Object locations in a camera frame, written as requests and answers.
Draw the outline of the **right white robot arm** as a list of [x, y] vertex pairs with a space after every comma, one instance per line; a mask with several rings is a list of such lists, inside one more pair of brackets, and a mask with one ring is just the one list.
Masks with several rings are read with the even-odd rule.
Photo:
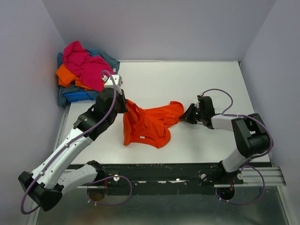
[[198, 103], [191, 104], [179, 117], [189, 124], [201, 123], [208, 129], [233, 132], [236, 147], [231, 154], [216, 166], [212, 180], [222, 184], [233, 178], [233, 173], [246, 166], [252, 159], [267, 152], [273, 145], [259, 114], [230, 115], [215, 113], [209, 96], [198, 96]]

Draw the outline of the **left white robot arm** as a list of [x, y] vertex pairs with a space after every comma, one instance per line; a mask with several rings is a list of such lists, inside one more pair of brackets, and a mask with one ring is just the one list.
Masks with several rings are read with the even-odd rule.
[[18, 181], [43, 211], [54, 208], [63, 195], [79, 186], [105, 184], [112, 176], [95, 160], [65, 173], [73, 160], [91, 145], [115, 121], [117, 114], [125, 113], [126, 98], [123, 90], [104, 88], [96, 102], [81, 114], [60, 146], [32, 172], [22, 172]]

